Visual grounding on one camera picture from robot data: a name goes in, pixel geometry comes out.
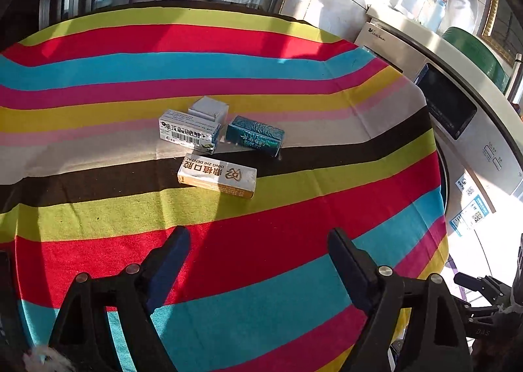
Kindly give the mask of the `white washing machine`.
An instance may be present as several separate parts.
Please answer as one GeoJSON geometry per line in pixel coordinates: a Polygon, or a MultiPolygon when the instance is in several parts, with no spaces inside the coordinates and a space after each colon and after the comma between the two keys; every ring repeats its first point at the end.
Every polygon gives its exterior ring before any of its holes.
{"type": "Polygon", "coordinates": [[[421,89],[445,188],[449,253],[459,271],[509,281],[522,232],[522,122],[479,67],[390,8],[369,8],[355,42],[421,89]]]}

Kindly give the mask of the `white orange long box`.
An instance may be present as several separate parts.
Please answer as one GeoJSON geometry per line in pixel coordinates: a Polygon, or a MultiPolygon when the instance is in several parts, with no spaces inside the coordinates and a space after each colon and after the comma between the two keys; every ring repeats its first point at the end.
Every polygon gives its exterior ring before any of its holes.
{"type": "Polygon", "coordinates": [[[250,199],[257,170],[227,161],[186,154],[177,172],[179,183],[250,199]]]}

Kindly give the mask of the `white green barcode box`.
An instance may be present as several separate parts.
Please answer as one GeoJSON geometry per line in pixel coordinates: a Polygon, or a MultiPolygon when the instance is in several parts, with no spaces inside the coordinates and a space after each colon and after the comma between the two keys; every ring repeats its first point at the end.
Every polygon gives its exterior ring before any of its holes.
{"type": "Polygon", "coordinates": [[[213,154],[221,130],[219,123],[173,110],[159,117],[160,139],[194,151],[213,154]]]}

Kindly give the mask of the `small white cube box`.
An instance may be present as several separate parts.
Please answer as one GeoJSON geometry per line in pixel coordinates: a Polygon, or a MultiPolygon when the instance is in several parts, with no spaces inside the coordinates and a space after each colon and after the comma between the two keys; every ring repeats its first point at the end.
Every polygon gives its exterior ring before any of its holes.
{"type": "Polygon", "coordinates": [[[223,125],[226,121],[229,105],[211,97],[201,97],[188,109],[190,115],[204,118],[223,125]]]}

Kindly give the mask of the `teal patterned box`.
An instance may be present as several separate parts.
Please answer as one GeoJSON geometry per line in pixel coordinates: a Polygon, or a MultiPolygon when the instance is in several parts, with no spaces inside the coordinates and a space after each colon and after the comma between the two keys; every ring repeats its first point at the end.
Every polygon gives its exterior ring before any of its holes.
{"type": "Polygon", "coordinates": [[[227,126],[225,139],[233,144],[265,152],[273,158],[285,138],[285,131],[243,116],[237,116],[227,126]]]}

